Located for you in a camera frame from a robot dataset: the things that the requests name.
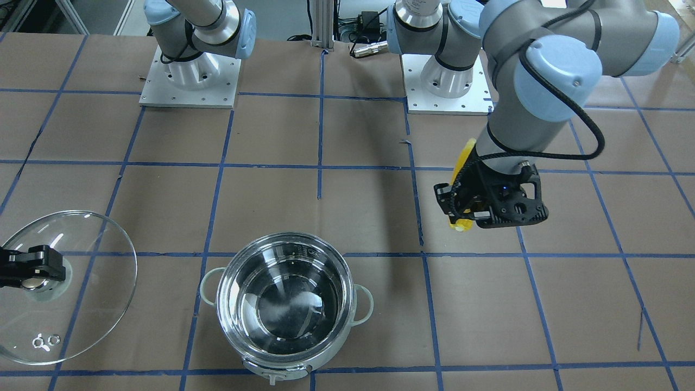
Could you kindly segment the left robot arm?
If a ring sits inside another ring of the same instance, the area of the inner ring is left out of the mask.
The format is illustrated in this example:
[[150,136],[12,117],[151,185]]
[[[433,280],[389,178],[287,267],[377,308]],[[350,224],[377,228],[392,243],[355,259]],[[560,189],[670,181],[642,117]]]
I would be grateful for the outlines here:
[[649,75],[680,40],[678,21],[643,1],[397,1],[387,10],[395,54],[431,55],[471,74],[484,51],[498,100],[466,142],[450,181],[434,186],[450,227],[534,225],[548,218],[538,158],[586,161],[605,136],[583,107],[603,76]]

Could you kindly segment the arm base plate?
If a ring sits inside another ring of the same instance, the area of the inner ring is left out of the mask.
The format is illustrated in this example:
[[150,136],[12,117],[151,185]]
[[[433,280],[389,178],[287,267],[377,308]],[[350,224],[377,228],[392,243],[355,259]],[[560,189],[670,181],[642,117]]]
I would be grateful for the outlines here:
[[480,59],[464,71],[442,67],[432,55],[403,54],[409,113],[486,116],[494,108]]
[[188,62],[164,64],[156,49],[139,104],[156,108],[233,109],[240,59],[203,53]]

